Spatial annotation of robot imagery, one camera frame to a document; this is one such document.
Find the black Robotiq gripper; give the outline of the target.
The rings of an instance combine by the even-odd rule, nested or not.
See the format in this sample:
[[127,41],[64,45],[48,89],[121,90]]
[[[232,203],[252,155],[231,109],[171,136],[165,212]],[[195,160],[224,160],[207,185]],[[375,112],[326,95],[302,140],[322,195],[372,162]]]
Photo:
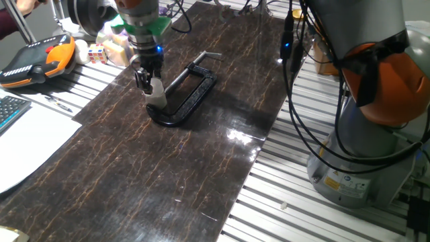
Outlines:
[[132,68],[136,70],[134,74],[137,88],[150,95],[153,92],[153,87],[148,80],[148,73],[153,73],[154,77],[161,79],[163,62],[164,55],[161,46],[146,50],[134,49]]

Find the person's bare hand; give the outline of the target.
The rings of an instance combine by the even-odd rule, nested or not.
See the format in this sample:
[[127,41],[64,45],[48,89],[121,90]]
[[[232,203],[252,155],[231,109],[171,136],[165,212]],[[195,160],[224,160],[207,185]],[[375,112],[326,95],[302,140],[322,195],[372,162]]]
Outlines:
[[39,5],[46,4],[45,1],[40,0],[16,0],[15,3],[22,15],[30,14]]

